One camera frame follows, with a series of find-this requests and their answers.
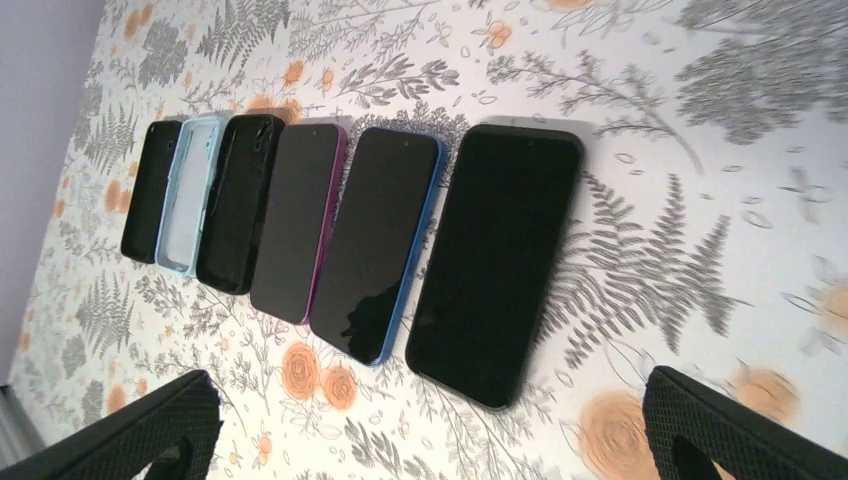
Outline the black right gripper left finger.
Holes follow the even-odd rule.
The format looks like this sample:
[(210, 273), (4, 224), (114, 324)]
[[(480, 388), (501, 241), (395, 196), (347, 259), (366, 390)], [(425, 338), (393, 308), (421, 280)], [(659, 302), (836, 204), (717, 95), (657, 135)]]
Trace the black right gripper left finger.
[(223, 421), (210, 375), (191, 370), (1, 470), (3, 479), (204, 479)]

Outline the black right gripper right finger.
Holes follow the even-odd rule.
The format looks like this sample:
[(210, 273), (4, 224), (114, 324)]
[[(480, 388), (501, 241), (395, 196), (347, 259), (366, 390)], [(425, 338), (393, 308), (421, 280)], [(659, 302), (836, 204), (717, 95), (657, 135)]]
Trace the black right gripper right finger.
[(646, 383), (645, 431), (662, 479), (845, 479), (847, 459), (669, 366)]

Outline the light blue case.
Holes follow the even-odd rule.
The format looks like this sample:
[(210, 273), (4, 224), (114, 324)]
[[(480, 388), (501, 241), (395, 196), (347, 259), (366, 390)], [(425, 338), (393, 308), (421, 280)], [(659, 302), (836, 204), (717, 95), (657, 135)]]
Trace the light blue case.
[(182, 123), (169, 169), (154, 254), (165, 270), (193, 278), (206, 205), (227, 119), (207, 115)]

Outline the black phone case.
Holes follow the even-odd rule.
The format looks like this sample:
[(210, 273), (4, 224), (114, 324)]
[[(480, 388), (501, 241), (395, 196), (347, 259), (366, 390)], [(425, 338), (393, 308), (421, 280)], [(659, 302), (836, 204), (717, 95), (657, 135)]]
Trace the black phone case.
[(243, 295), (251, 288), (284, 127), (267, 113), (237, 115), (225, 126), (195, 266), (201, 283), (223, 293)]

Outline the black phone without case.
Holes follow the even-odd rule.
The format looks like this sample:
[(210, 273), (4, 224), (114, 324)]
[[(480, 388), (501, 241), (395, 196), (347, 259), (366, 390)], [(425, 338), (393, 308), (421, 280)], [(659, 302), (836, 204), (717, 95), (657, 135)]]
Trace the black phone without case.
[(414, 373), (490, 410), (515, 402), (584, 158), (566, 131), (466, 132), (405, 349)]

